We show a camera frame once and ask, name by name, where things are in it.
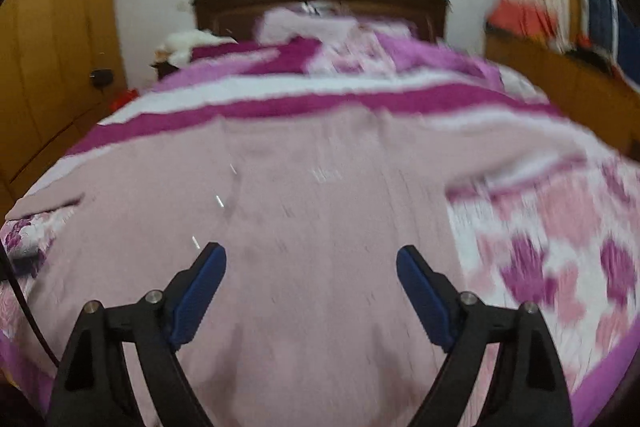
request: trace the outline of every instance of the wooden cabinet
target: wooden cabinet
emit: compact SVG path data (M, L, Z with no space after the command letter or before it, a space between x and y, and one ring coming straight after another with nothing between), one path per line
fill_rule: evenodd
M0 28L4 209L106 116L126 80L113 0L5 0ZM104 91L91 84L95 69L113 70Z
M485 55L524 74L565 115L623 154L640 138L640 96L590 65L501 32L487 33Z

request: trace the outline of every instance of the red cloth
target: red cloth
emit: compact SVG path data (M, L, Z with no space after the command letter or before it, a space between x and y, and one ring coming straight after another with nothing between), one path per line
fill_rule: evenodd
M558 16L544 7L515 0L500 0L489 16L491 26L507 30L514 35L547 42L558 32Z
M111 111L111 114L115 113L117 110L124 107L125 105L127 105L127 103L131 102L132 100L135 100L139 96L140 96L140 93L138 92L137 89L126 90L119 97L117 97L113 102L110 103L109 110Z

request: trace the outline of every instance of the bed frame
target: bed frame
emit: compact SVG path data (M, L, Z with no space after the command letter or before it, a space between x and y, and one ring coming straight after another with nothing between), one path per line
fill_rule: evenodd
M308 4L357 16L405 19L416 25L420 39L443 38L448 0L192 0L198 29L220 36L250 40L256 21L275 6Z

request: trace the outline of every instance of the stuffed animal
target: stuffed animal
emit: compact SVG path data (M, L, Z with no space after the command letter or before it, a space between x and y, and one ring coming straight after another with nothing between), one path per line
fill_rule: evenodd
M176 68L189 64L191 50L198 46L219 46L236 41L231 37L219 37L209 31L188 30L170 34L156 48L156 62L169 62Z

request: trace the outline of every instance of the pillow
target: pillow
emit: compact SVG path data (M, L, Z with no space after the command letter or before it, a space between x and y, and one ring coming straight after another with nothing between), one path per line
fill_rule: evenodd
M415 39L397 38L385 34L376 34L376 37L386 53L390 55L398 72L424 66L457 71L482 80L484 87L504 92L498 68L481 58L469 57L450 48L434 46Z
M185 58L194 46L217 46L226 42L236 42L230 37L218 37L209 31L188 30L175 32L167 36L156 48L156 62L168 60L177 68L186 65Z
M380 45L375 33L364 28L352 30L340 44L324 44L306 70L309 74L396 74L393 60Z
M315 38L323 44L344 42L349 32L358 27L354 18L324 18L274 8L264 14L255 40L260 44L284 44L295 37Z
M283 44L295 37L316 38L323 44L344 42L354 28L364 28L396 37L410 38L417 27L402 19L315 16L287 8L268 10L256 26L254 38L261 44Z

